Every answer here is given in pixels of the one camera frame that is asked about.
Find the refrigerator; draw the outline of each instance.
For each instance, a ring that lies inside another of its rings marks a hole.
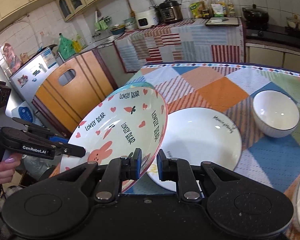
[[[46,48],[40,54],[30,59],[10,77],[10,82],[18,94],[31,107],[31,103],[39,86],[59,67],[51,49]]]

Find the plate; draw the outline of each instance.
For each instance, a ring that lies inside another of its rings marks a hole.
[[[233,171],[241,157],[242,139],[225,114],[193,107],[169,114],[161,149],[167,158],[185,159],[191,165],[210,161]],[[156,160],[147,173],[158,185],[176,191],[175,182],[159,180]]]
[[[141,176],[155,159],[165,134],[167,107],[151,88],[119,92],[96,106],[78,125],[69,143],[82,146],[82,158],[63,155],[60,172],[87,161],[108,164],[110,160],[142,150]],[[135,181],[124,181],[122,192]]]

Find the gas stove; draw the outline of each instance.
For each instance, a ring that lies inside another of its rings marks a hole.
[[[300,49],[300,31],[289,27],[247,24],[246,38],[276,42]]]

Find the tablecloth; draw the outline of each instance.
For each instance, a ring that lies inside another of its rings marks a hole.
[[[114,41],[126,72],[147,63],[196,61],[244,62],[243,27],[205,26],[208,20],[185,19],[122,35]]]
[[[251,112],[254,96],[280,91],[300,109],[300,74],[252,65],[182,63],[146,65],[128,83],[145,81],[165,98],[168,112],[208,107],[223,112],[240,130],[243,152],[235,172],[284,192],[290,199],[300,179],[300,122],[284,138],[265,136]],[[128,194],[168,193],[145,174]],[[293,228],[291,239],[300,240]]]

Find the lovely bear plate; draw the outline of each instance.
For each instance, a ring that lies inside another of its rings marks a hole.
[[[159,151],[166,124],[166,103],[156,90],[137,87],[121,91],[106,98],[80,122],[69,143],[84,147],[86,155],[63,155],[60,172],[87,161],[108,164],[140,148],[142,176]],[[123,182],[122,192],[134,183]]]

